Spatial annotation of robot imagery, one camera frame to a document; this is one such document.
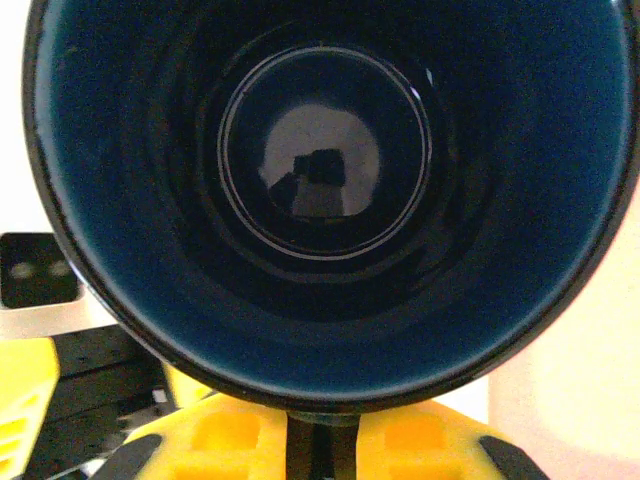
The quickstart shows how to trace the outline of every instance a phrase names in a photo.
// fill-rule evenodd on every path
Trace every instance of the white surface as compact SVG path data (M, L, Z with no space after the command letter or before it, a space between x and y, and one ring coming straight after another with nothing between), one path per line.
M492 423L554 480L640 479L640 189L567 311L491 374Z
M22 49L29 2L3 5L0 16L0 235L50 232L38 198L24 142L21 107ZM0 310L0 339L35 333L53 335L113 323L100 304L86 294L72 304L17 311ZM480 379L438 399L480 421L488 417L488 381Z
M100 467L105 464L105 462L106 460L102 459L90 460L82 466L82 471L91 476L95 474L100 469Z

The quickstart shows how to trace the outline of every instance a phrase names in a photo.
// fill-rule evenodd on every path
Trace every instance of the black rim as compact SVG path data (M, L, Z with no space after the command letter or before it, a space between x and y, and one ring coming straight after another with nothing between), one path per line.
M214 373L205 374L197 368L188 357L182 355L168 344L154 337L152 332L141 325L134 315L121 304L102 282L89 261L78 247L73 233L65 222L65 217L56 193L49 182L49 171L40 139L36 132L35 120L35 78L38 45L40 43L43 17L47 10L49 0L34 0L27 24L25 53L23 63L22 102L24 112L24 127L27 140L27 148L35 182L44 204L47 216L53 226L56 239L63 252L74 265L77 273L89 285L90 290L101 299L105 307L121 322L122 326L138 342L144 345L167 363L182 370L195 379L232 396L270 405L287 410L300 410L309 412L369 412L384 408L407 405L428 397L437 396L447 391L458 388L496 368L505 362L545 330L575 299L578 293L586 285L587 281L598 267L609 248L616 232L624 218L627 207L635 190L638 173L640 171L640 142L638 139L638 122L640 121L640 88L638 78L638 37L637 21L635 17L640 11L640 0L630 0L625 6L620 7L626 20L627 36L629 41L630 76L633 79L632 87L632 115L631 131L627 151L627 163L623 173L622 182L618 186L615 199L603 222L600 233L595 240L585 260L576 270L574 276L567 281L556 300L543 313L538 320L514 333L509 341L504 342L498 348L484 357L467 365L465 368L442 376L428 387L419 388L410 392L393 394L382 398L353 401L312 401L298 397L283 397L272 393L248 388L239 385L229 379Z

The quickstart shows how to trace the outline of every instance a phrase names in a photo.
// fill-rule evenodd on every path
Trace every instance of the black plastic piece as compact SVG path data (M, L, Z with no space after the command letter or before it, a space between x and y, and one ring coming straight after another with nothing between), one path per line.
M118 325L56 335L53 342L61 378L149 356Z
M147 435L120 447L92 480L133 480L162 444L160 435Z
M151 405L152 391L157 386L156 372L144 360L70 377L56 387L47 411L47 421L66 418L101 405L135 400L145 393L148 394L146 403Z
M355 480L358 426L313 424L289 416L287 480Z
M51 233L0 237L0 300L6 308L73 302L80 284Z
M478 443L505 480L549 480L521 448L489 435L480 438Z
M119 433L117 405L105 405L46 422L23 480L42 480L99 457L106 437ZM125 437L120 438L118 445Z

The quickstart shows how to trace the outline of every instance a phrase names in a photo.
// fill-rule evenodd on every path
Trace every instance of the yellow object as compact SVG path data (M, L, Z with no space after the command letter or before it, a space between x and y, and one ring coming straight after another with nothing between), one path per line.
M0 342L0 480L24 472L59 376L51 339Z
M167 364L163 365L167 383L178 408L189 407L211 392L211 388L194 380L180 370L176 370Z
M136 480L285 480L287 414L217 394L136 430L163 442Z
M503 480L478 444L500 432L428 401L362 415L357 480Z

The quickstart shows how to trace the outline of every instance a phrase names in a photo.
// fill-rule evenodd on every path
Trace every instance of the glossy surface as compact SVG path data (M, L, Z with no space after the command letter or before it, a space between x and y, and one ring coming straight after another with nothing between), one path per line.
M633 101L619 8L51 2L32 25L26 98L40 188L83 275L199 379L309 409L440 393L549 321L619 208ZM265 58L261 36L284 24L266 42L276 52L365 44L420 93L429 188L376 253L311 265L273 254L195 173L218 132L200 128L203 102L231 95Z
M233 93L217 151L204 155L217 153L211 188L222 183L250 234L296 258L376 248L424 194L430 139L414 92L392 67L355 50L281 52Z

